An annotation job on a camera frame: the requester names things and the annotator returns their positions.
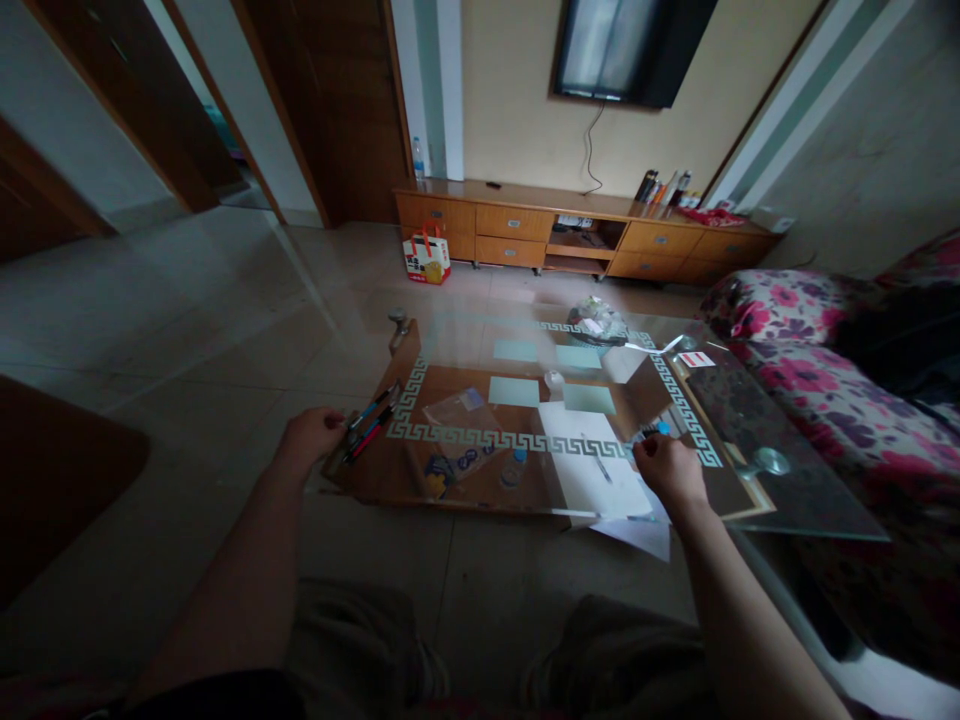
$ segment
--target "pink floral fabric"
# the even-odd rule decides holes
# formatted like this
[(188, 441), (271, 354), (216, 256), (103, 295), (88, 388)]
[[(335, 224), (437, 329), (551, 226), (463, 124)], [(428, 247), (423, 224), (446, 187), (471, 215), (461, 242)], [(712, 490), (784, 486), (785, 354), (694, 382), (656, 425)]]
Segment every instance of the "pink floral fabric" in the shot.
[(875, 282), (733, 273), (701, 313), (890, 535), (795, 540), (821, 589), (867, 645), (960, 685), (960, 408), (931, 417), (826, 347), (840, 322), (891, 293), (956, 283), (960, 228)]
[(829, 344), (838, 325), (884, 294), (876, 283), (806, 270), (741, 270), (717, 283), (700, 316), (721, 338)]
[(891, 290), (960, 283), (960, 228), (921, 245), (879, 275), (877, 283)]

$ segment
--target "tv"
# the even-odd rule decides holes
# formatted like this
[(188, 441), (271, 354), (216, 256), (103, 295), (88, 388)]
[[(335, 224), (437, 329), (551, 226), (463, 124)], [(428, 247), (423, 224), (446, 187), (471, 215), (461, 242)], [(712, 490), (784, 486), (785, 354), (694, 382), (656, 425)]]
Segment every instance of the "tv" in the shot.
[(569, 0), (553, 92), (668, 108), (717, 0)]

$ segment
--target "wooden tv cabinet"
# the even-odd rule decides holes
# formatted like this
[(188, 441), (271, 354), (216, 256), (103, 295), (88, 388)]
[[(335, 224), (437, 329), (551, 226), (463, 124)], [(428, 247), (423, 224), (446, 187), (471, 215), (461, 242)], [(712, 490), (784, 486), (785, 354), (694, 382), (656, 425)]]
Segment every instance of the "wooden tv cabinet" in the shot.
[[(674, 208), (628, 198), (581, 195), (481, 180), (410, 180), (395, 188), (405, 235), (434, 221), (450, 256), (496, 265), (563, 270), (655, 282), (712, 285), (734, 270), (755, 267), (780, 240), (747, 223), (709, 228)], [(589, 230), (554, 232), (559, 215), (593, 221)]]

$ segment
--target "light blue paper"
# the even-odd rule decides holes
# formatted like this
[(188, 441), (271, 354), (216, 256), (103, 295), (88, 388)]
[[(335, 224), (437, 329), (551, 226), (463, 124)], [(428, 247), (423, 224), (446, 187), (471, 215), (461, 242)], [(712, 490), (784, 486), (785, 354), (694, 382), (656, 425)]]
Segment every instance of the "light blue paper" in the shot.
[(617, 408), (613, 404), (610, 390), (602, 385), (574, 385), (564, 383), (563, 406), (567, 410), (581, 410), (583, 412), (603, 413), (616, 415)]
[(540, 407), (540, 384), (536, 380), (494, 376), (490, 378), (487, 402), (491, 405)]
[(601, 369), (600, 356), (593, 348), (578, 348), (572, 345), (557, 345), (557, 359), (561, 365)]
[(537, 346), (523, 340), (497, 340), (493, 345), (493, 356), (501, 360), (536, 362)]

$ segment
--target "cabinet drawer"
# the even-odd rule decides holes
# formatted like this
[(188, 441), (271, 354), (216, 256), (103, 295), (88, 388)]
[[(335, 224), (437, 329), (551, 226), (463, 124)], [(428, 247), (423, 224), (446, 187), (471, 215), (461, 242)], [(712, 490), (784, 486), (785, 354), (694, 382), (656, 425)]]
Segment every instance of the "cabinet drawer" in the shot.
[(682, 264), (683, 258), (670, 257), (669, 255), (618, 252), (613, 262), (610, 263), (607, 275), (629, 277), (637, 280), (672, 282)]
[(776, 244), (776, 238), (763, 235), (737, 235), (707, 230), (690, 253), (690, 257), (750, 267), (763, 260)]
[(630, 223), (623, 235), (620, 249), (627, 252), (642, 252), (653, 255), (686, 257), (703, 235), (700, 228)]
[[(416, 235), (420, 232), (418, 227), (404, 227), (403, 239)], [(450, 251), (450, 257), (454, 260), (476, 260), (476, 238), (473, 235), (462, 233), (447, 233), (444, 235), (447, 241), (447, 249)]]
[(539, 210), (477, 205), (477, 235), (546, 242), (554, 217), (553, 213)]
[(438, 200), (418, 195), (397, 194), (400, 224), (421, 228), (425, 222), (436, 222), (444, 237), (454, 234), (472, 236), (476, 232), (477, 206), (457, 200)]
[(480, 262), (497, 265), (519, 265), (520, 267), (543, 267), (543, 259), (546, 254), (546, 243), (477, 235), (477, 260)]
[(713, 285), (739, 269), (736, 265), (727, 265), (711, 260), (698, 260), (691, 257), (683, 261), (674, 282), (684, 285)]

